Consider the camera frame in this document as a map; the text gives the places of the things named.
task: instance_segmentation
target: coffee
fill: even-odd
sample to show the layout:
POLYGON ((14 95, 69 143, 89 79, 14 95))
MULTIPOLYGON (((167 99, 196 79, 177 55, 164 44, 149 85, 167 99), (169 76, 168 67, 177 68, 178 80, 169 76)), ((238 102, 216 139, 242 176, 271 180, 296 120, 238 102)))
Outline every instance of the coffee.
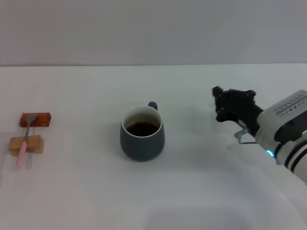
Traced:
POLYGON ((138 137, 146 137, 151 134, 154 134, 156 131, 158 131, 159 127, 156 125, 150 123, 150 122, 137 122, 133 125, 126 128, 126 130, 131 133, 132 135, 138 136, 138 137))

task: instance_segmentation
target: spoon handle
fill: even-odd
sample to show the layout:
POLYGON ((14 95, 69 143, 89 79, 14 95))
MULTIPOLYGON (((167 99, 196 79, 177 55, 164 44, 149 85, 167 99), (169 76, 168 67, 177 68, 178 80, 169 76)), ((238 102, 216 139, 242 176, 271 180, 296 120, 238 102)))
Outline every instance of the spoon handle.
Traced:
POLYGON ((26 149, 27 149, 27 142, 23 141, 23 143, 21 144, 21 147, 20 147, 18 160, 17 160, 17 166, 18 167, 23 167, 23 165, 24 165, 25 158, 27 156, 26 149))

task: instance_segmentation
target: white wall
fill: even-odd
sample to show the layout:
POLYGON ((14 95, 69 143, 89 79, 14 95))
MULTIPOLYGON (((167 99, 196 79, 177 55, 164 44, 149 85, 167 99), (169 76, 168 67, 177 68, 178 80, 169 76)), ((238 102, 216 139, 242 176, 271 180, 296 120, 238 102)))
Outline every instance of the white wall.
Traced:
POLYGON ((0 65, 307 62, 306 0, 0 0, 0 65))

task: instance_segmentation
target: dark gray mug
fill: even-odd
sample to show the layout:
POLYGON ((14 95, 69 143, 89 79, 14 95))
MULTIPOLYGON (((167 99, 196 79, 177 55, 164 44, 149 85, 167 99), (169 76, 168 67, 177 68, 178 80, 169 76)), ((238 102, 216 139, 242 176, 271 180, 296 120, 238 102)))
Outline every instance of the dark gray mug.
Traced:
POLYGON ((164 143, 164 126, 157 103, 149 102, 148 106, 126 112, 120 126, 120 145, 129 158, 150 161, 161 153, 164 143), (142 127, 143 124, 148 124, 148 128, 142 127))

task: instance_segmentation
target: wooden block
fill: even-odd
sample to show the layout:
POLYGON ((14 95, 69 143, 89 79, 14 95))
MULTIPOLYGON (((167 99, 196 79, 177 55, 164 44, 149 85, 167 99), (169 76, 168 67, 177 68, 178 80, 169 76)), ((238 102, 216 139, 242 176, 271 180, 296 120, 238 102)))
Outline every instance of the wooden block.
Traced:
MULTIPOLYGON (((19 150, 22 142, 24 141, 24 137, 14 137, 11 138, 9 144, 9 151, 12 156, 17 156, 19 154, 19 150)), ((44 140, 40 135, 29 136, 27 152, 34 153, 43 153, 44 151, 44 140)))
POLYGON ((51 114, 50 113, 30 113, 30 114, 23 114, 20 119, 20 126, 21 127, 27 127, 28 123, 25 121, 25 118, 28 115, 31 114, 37 114, 37 118, 31 122, 30 127, 48 127, 51 120, 51 114))

